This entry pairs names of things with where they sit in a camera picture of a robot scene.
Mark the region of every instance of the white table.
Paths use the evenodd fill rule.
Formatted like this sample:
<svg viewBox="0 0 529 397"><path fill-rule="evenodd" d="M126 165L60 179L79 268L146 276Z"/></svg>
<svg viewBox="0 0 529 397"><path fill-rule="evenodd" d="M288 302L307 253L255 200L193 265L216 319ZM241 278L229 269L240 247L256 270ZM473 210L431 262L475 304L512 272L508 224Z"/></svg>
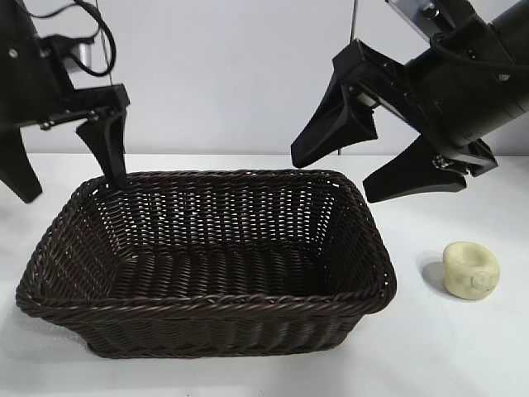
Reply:
<svg viewBox="0 0 529 397"><path fill-rule="evenodd" d="M20 313L14 290L35 244L81 181L90 155L33 155L45 193L26 206L0 186L0 395L488 397L529 395L529 158L469 180L461 194L372 205L398 275L398 294L346 342L304 356L103 360L73 333ZM359 186L389 160L328 157ZM129 171L290 168L287 156L129 155ZM498 290L478 303L446 295L438 262L450 242L489 247Z"/></svg>

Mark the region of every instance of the wicker basket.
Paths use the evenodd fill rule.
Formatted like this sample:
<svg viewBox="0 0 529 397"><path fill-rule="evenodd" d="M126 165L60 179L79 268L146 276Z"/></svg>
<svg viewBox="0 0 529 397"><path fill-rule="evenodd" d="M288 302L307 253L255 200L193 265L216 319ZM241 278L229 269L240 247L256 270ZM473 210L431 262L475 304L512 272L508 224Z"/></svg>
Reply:
<svg viewBox="0 0 529 397"><path fill-rule="evenodd" d="M17 289L99 356L265 356L340 344L396 281L356 187L330 171L82 184Z"/></svg>

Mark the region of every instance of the metal rod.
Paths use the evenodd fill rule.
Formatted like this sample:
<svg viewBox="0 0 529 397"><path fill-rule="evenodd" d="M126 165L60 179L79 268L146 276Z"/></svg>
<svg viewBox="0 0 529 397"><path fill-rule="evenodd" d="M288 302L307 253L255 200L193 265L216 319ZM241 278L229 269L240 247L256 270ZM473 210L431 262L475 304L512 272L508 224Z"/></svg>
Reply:
<svg viewBox="0 0 529 397"><path fill-rule="evenodd" d="M350 23L350 43L353 42L356 34L356 16L358 15L358 1L359 0L353 0L353 16L351 18ZM341 155L341 149L338 149L338 155Z"/></svg>

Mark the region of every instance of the white backdrop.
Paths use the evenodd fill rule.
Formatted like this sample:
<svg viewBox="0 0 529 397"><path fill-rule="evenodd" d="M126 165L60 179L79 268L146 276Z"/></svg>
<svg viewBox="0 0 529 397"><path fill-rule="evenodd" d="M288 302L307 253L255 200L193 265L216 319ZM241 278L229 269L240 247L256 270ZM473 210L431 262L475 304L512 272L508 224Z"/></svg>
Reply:
<svg viewBox="0 0 529 397"><path fill-rule="evenodd" d="M26 0L35 13L66 0ZM474 0L489 21L517 0ZM118 44L114 80L132 105L130 153L282 154L316 109L331 77L331 58L349 40L352 0L100 0ZM357 36L400 62L427 48L384 0L360 0ZM80 10L36 22L42 35L85 35L94 23ZM94 67L104 67L101 45ZM78 87L107 84L76 74ZM346 154L396 154L416 132L384 110L380 139ZM529 117L487 136L498 155L528 155ZM32 152L85 152L75 125L28 128Z"/></svg>

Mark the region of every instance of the screw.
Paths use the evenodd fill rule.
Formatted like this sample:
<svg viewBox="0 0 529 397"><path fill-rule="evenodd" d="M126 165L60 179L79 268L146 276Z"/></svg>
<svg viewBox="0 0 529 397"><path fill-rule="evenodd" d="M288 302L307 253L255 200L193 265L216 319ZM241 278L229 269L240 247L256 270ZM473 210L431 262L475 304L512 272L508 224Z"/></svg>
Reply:
<svg viewBox="0 0 529 397"><path fill-rule="evenodd" d="M432 163L439 170L444 170L454 164L452 161L447 160L443 155L436 155Z"/></svg>
<svg viewBox="0 0 529 397"><path fill-rule="evenodd" d="M95 110L91 110L90 112L88 112L88 118L91 122L96 122L97 120L99 120L99 115L96 113Z"/></svg>
<svg viewBox="0 0 529 397"><path fill-rule="evenodd" d="M439 15L439 10L433 2L429 2L421 11L427 19L435 19Z"/></svg>
<svg viewBox="0 0 529 397"><path fill-rule="evenodd" d="M39 51L39 55L41 56L41 58L47 58L50 56L50 50L48 50L47 48L41 49Z"/></svg>

